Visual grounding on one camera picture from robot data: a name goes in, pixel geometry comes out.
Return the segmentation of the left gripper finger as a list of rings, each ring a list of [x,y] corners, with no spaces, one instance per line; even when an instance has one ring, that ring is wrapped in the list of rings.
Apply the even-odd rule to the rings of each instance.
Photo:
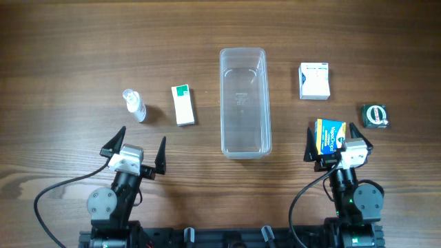
[[[125,131],[126,126],[123,126],[118,133],[101,148],[100,155],[111,158],[114,154],[118,154],[123,144]]]
[[[166,137],[164,136],[162,138],[160,147],[158,149],[158,153],[156,155],[155,158],[155,173],[156,174],[161,174],[161,175],[165,175],[166,173],[166,155],[165,155],[165,150],[166,150]]]

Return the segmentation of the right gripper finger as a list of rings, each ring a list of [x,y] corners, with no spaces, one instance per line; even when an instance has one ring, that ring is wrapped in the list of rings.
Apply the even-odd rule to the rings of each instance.
[[[368,141],[367,138],[365,138],[364,135],[361,134],[354,123],[349,124],[349,131],[351,134],[351,138],[361,138],[365,142],[368,151],[371,151],[373,149],[373,145]]]
[[[318,157],[318,151],[316,148],[316,142],[314,140],[314,134],[310,127],[307,128],[307,142],[305,147],[305,154],[303,160],[305,162],[316,161]]]

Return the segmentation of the blue yellow lozenge box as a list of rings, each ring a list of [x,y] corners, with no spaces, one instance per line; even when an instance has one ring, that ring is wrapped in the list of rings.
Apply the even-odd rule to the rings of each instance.
[[[346,123],[318,118],[315,122],[315,143],[318,154],[332,154],[345,141]]]

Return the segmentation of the dark green small box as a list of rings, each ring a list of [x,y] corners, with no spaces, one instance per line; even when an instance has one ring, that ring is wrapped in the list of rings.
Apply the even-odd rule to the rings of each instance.
[[[361,114],[365,128],[386,128],[390,126],[385,105],[363,105]]]

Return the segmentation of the white blue medicine box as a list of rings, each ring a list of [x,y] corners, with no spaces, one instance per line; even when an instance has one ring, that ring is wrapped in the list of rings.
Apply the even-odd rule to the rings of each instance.
[[[330,97],[328,63],[301,63],[298,75],[301,100],[325,101]]]

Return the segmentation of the white green Panadol box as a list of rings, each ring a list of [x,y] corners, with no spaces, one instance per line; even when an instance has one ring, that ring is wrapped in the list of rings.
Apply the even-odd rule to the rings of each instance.
[[[178,126],[194,124],[195,119],[189,85],[185,84],[172,87],[172,96],[174,100],[176,124]]]

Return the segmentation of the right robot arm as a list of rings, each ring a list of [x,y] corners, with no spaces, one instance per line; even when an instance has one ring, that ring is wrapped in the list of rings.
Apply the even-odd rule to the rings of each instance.
[[[335,218],[326,218],[314,247],[385,246],[384,232],[377,223],[384,203],[384,189],[372,180],[358,180],[356,169],[367,164],[373,145],[349,124],[351,138],[331,154],[319,154],[314,135],[307,130],[305,162],[314,162],[315,172],[326,172]]]

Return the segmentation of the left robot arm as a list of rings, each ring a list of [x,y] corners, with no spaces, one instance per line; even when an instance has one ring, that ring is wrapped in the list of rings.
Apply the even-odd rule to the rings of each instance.
[[[130,214],[141,196],[140,185],[145,179],[153,180],[166,173],[166,138],[162,138],[154,164],[143,165],[143,149],[124,144],[126,127],[111,138],[100,151],[107,158],[105,164],[116,172],[110,187],[94,190],[87,201],[92,230],[82,233],[80,247],[153,247],[152,239],[143,231],[139,221],[130,221]]]

